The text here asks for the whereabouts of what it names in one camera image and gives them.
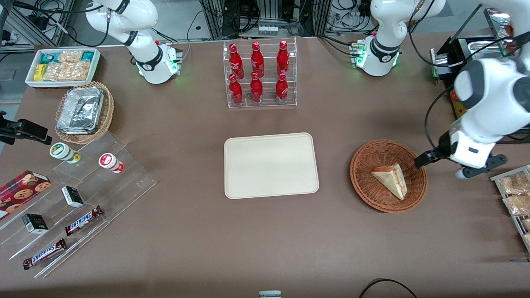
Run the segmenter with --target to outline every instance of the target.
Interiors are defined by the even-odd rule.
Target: brown table
[[[427,53],[446,38],[416,39]],[[111,131],[159,183],[44,279],[0,252],[0,297],[256,297],[273,289],[287,298],[357,297],[378,277],[419,297],[528,297],[530,264],[508,262],[527,254],[490,175],[459,181],[457,165],[430,165],[425,199],[404,214],[372,209],[350,183],[350,159],[364,142],[429,148],[423,117],[444,88],[408,41],[390,74],[370,77],[320,40],[297,40],[299,105],[267,111],[228,110],[221,42],[193,44],[182,75],[162,85],[138,75],[125,47],[101,48],[98,80],[116,101]],[[17,117],[53,128],[64,92],[28,88]],[[433,137],[453,120],[449,104],[438,103]],[[297,132],[314,138],[318,192],[225,197],[228,138]],[[529,163],[528,145],[496,152],[510,161],[494,174]],[[48,147],[17,141],[0,156],[0,183],[57,164]],[[407,297],[391,285],[365,297],[382,293]]]

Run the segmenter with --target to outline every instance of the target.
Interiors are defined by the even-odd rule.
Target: round wicker basket
[[[350,178],[355,191],[370,206],[387,213],[405,212],[418,205],[427,191],[425,169],[416,169],[416,155],[398,142],[377,140],[364,144],[357,150],[350,164]],[[407,184],[407,195],[399,200],[373,175],[377,166],[398,163]]]
[[[75,143],[78,145],[85,145],[95,139],[102,137],[110,127],[110,122],[112,122],[112,113],[114,112],[114,99],[112,98],[112,94],[110,94],[109,89],[107,89],[105,85],[99,82],[84,83],[82,85],[75,86],[74,89],[88,87],[98,87],[105,92],[105,98],[103,99],[103,107],[101,108],[98,131],[96,131],[92,135],[67,135],[60,133],[57,129],[55,129],[55,132],[57,133],[59,138],[65,142]],[[59,120],[59,116],[61,114],[61,111],[63,110],[63,104],[65,102],[67,94],[68,92],[63,96],[63,100],[61,100],[61,103],[59,104],[59,108],[57,109],[57,112],[55,114],[55,121]]]

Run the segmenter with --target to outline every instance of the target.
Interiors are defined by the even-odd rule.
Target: red bottle
[[[228,78],[230,80],[228,88],[230,89],[232,101],[234,102],[234,105],[240,106],[243,104],[243,89],[241,89],[241,85],[237,81],[235,74],[230,74]]]
[[[265,63],[260,50],[260,43],[257,41],[252,43],[252,57],[250,57],[250,61],[252,62],[252,71],[257,72],[260,78],[264,77]]]
[[[263,84],[261,83],[260,76],[257,72],[252,73],[250,90],[252,91],[252,100],[255,103],[261,103],[261,100],[263,99]]]
[[[287,51],[287,42],[280,41],[280,50],[276,56],[276,72],[280,75],[282,72],[287,73],[289,70],[289,52]]]
[[[287,101],[287,88],[289,85],[285,81],[285,73],[281,73],[278,76],[276,82],[276,102],[278,104],[284,104]]]
[[[245,71],[243,70],[243,59],[237,52],[237,46],[232,43],[229,46],[230,49],[230,68],[238,79],[242,80],[245,77]]]

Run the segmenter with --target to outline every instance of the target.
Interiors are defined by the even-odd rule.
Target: snickers bar
[[[73,224],[67,226],[65,228],[66,235],[67,236],[72,235],[74,232],[76,232],[77,230],[80,230],[87,223],[91,222],[96,217],[100,216],[101,214],[103,214],[103,210],[101,210],[101,208],[98,205],[96,208],[90,210],[90,212],[88,212],[83,217],[75,221]]]
[[[59,242],[55,243],[54,245],[41,251],[38,255],[33,256],[33,258],[28,258],[24,260],[24,264],[23,264],[24,270],[30,269],[31,267],[35,266],[38,262],[51,257],[53,254],[61,250],[66,250],[66,242],[63,238],[61,238]]]

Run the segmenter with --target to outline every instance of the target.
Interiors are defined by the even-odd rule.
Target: red cookie box
[[[0,220],[51,186],[48,177],[25,171],[0,187]]]

